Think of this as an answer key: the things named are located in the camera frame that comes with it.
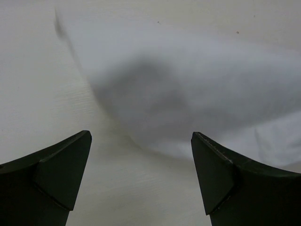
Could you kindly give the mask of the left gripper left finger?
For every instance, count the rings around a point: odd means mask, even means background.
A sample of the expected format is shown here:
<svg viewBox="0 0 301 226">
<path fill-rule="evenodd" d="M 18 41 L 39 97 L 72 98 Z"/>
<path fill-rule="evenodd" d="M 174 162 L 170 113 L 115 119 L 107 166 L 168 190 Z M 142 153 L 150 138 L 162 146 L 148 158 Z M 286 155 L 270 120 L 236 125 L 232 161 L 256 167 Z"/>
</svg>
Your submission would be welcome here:
<svg viewBox="0 0 301 226">
<path fill-rule="evenodd" d="M 2 226 L 64 226 L 74 209 L 92 143 L 83 130 L 0 166 Z"/>
</svg>

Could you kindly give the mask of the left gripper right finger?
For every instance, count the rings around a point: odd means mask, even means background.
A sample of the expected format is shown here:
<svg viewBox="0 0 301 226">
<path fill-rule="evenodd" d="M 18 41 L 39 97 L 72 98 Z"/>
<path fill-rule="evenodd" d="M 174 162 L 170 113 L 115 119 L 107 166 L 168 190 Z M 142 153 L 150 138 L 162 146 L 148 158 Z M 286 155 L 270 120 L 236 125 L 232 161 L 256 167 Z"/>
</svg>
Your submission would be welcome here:
<svg viewBox="0 0 301 226">
<path fill-rule="evenodd" d="M 203 135 L 191 147 L 205 213 L 213 226 L 298 226 L 301 176 L 236 153 Z"/>
</svg>

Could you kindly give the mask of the white skirt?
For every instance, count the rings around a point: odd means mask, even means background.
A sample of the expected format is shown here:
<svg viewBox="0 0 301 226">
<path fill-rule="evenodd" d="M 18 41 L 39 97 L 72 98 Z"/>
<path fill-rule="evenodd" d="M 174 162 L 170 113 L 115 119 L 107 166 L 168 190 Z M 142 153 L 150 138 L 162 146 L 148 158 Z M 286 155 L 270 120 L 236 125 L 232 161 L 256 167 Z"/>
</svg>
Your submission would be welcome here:
<svg viewBox="0 0 301 226">
<path fill-rule="evenodd" d="M 1 1 L 1 163 L 81 130 L 69 226 L 210 225 L 195 131 L 300 172 L 300 1 Z"/>
</svg>

